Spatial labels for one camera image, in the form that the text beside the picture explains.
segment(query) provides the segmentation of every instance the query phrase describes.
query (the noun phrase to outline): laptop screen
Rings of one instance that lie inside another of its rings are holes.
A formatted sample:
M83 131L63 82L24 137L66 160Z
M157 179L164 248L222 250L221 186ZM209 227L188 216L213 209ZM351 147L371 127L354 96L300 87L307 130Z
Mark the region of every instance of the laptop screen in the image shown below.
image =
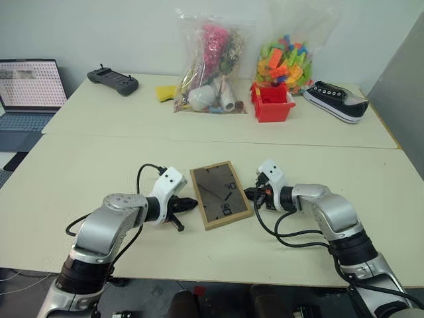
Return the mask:
M57 111L66 94L55 60L0 60L0 99L6 112Z

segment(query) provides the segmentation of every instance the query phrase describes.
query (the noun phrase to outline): laptop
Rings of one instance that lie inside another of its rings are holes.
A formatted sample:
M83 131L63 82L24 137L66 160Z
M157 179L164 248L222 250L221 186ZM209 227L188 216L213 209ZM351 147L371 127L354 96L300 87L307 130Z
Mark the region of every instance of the laptop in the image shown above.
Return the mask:
M0 60L0 151L28 152L66 100L55 60Z

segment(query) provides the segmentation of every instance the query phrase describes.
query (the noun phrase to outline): clear plastic bag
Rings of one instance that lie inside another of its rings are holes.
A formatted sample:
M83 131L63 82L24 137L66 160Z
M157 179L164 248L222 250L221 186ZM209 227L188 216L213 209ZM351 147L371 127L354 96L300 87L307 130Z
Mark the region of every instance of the clear plastic bag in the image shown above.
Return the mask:
M261 47L255 82L263 87L285 83L301 93L312 81L313 55L339 20L336 0L267 0L272 35Z
M245 113L234 94L239 62L252 25L177 10L189 64L177 86L174 111Z

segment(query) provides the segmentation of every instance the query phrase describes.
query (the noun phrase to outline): cable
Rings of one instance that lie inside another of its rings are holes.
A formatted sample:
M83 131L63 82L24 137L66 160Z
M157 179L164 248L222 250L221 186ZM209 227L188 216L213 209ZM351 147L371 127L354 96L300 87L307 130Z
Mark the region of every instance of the cable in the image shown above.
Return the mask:
M263 222L262 218L260 217L259 214L259 210L258 210L258 189L259 189L259 184L256 184L255 190L254 190L254 195L253 195L253 208L254 208L254 212L256 214L256 217L258 218L259 223L262 225L262 227L265 229L266 232L268 232L268 234L271 234L272 236L276 237L278 242L282 243L283 245L286 245L288 247L309 247L309 246L324 246L324 247L329 247L328 244L325 243L321 243L321 242L311 242L311 243L305 243L305 244L290 244L287 242L284 242L281 238L282 237L296 237L297 235L304 235L304 234L323 234L321 231L319 230L304 230L304 231L298 231L298 232L293 232L293 233L288 233L288 234L280 234L278 233L278 225L281 223L282 220L284 220L286 217L288 217L289 215L294 214L295 212L288 212L284 215L282 215L278 221L276 222L276 226L274 227L274 231L270 230L265 223Z
M187 288L184 288L181 284L180 284L180 282L179 281L177 281L177 280L174 280L175 281L175 283L177 283L178 285L179 285L179 287L181 287L181 289L182 290L186 290Z
M293 215L295 213L295 211L292 212L287 212L286 214L282 215L276 222L276 225L274 227L274 232L276 234L278 234L278 226L280 225L281 221L283 221L286 217L289 217L290 215ZM278 242L280 242L281 244L288 246L288 247L294 247L294 248L300 248L300 247L310 247L310 246L324 246L325 248L329 248L330 246L326 243L322 243L322 242L311 242L311 243L303 243L303 244L292 244L292 243L287 243L285 241L283 241L281 239L281 237L277 236L276 237Z
M130 248L130 246L133 244L133 242L138 238L138 236L141 233L141 230L143 230L143 226L140 226L138 228L137 233L134 235L134 237L128 242L127 245L118 253L117 257L112 262L112 266L115 265L115 263L118 261L118 259Z
M9 295L10 293L19 293L19 292L23 292L24 290L27 290L27 289L29 289L29 288L31 288L31 287L33 287L33 286L35 286L35 285L39 284L39 283L40 283L40 282L42 282L43 280L46 280L46 279L47 279L47 278L49 278L50 276L51 276L51 274L49 274L49 275L45 276L45 277L44 277L44 278L42 278L41 280L39 280L39 281L37 281L37 282L35 282L35 283L33 283L33 284L31 284L31 285L29 285L29 286L25 287L25 288L21 288L21 289L19 289L19 290L8 291L8 292L6 292L6 293L0 293L0 296L2 296L2 295Z
M16 272L15 275L12 275L11 277L6 278L5 280L0 280L0 282L7 282L8 280L11 280L12 278L18 276L21 273L21 271Z
M90 215L91 213L88 213L88 214L86 214L86 215L84 215L83 217L80 217L79 219L76 219L75 221L73 221L71 224L69 224L67 227L66 227L66 234L67 235L70 235L71 237L74 237L74 236L76 236L77 235L77 233L74 233L74 232L71 232L71 228L75 225L75 224L77 224L77 223L79 223L79 222L81 222L82 220L84 220L86 217L88 217L89 215Z
M140 177L141 177L141 172L145 167L151 167L151 168L155 168L156 170L158 170L159 172L162 171L162 167L158 167L154 164L143 164L140 169L138 169L138 173L137 173L137 182L136 182L136 189L137 189L137 194L140 194Z
M18 273L19 276L23 276L23 277L28 277L28 278L43 278L46 275L28 275L28 274L24 274L23 270L14 270L13 268L10 268L10 270L14 273ZM59 274L56 273L50 273L51 276L58 276Z
M159 171L159 174L162 175L165 171L166 168L163 167L159 167L155 164L143 164L140 169L138 169L137 172L137 178L136 178L136 190L137 190L137 194L140 194L140 179L141 179L141 172L143 171L143 169L145 167L151 167L151 168L155 168L156 170ZM141 225L138 228L137 233L134 235L134 237L127 243L127 245L125 245L125 247L118 253L117 257L115 257L115 259L112 262L112 268L115 265L115 263L118 261L118 259L130 248L130 246L135 242L135 240L140 236L141 230L143 229L143 226Z
M399 297L403 297L406 299L409 299L410 301L414 302L420 309L424 310L424 304L417 299L416 297L413 297L407 293L403 293L401 291L397 291L397 290L389 290L388 288L381 288L381 287L376 287L376 286L371 286L362 282L359 282L358 280L354 280L352 278L349 278L348 276L346 276L341 268L340 268L340 264L339 264L339 260L337 259L336 256L333 255L333 259L334 259L334 266L336 268L336 272L337 274L347 283L349 283L352 286L355 287L359 287L359 288L363 288L365 290L372 290L373 292L380 292L380 293L388 293L390 295L395 295L395 296L399 296Z

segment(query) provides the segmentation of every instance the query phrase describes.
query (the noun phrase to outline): white sole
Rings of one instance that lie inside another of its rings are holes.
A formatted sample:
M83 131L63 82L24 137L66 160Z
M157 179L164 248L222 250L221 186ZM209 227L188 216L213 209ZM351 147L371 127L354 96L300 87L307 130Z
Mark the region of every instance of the white sole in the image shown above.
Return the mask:
M338 119L340 119L340 120L342 120L346 123L356 124L362 118L362 117L351 117L349 115L346 115L346 114L342 113L341 111L339 111L338 109L335 109L334 107L328 105L327 103L320 101L318 98L312 96L307 91L303 92L303 96L307 101L311 102L312 104L318 106L322 110L328 112L329 114L332 114L334 117L337 117Z

